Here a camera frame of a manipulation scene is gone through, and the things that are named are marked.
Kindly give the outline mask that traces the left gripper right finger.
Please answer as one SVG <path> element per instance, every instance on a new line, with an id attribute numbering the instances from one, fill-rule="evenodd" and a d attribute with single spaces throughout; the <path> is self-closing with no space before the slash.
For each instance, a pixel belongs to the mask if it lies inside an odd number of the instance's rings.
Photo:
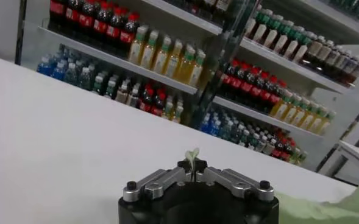
<path id="1" fill-rule="evenodd" d="M 236 198 L 245 199 L 252 194 L 263 202 L 274 199 L 274 188 L 269 181 L 256 181 L 232 169 L 221 170 L 207 166 L 206 161 L 198 158 L 194 161 L 194 181 L 206 186 L 222 186 Z"/>

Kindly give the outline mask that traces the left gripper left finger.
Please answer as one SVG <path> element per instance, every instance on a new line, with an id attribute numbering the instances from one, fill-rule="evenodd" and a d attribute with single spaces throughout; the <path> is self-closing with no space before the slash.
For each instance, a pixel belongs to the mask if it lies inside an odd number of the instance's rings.
<path id="1" fill-rule="evenodd" d="M 194 170 L 190 160 L 179 161 L 171 170 L 159 169 L 140 181 L 128 181 L 123 189 L 123 200 L 128 203 L 143 197 L 155 200 L 164 196 L 173 184 L 185 184 L 193 178 Z"/>

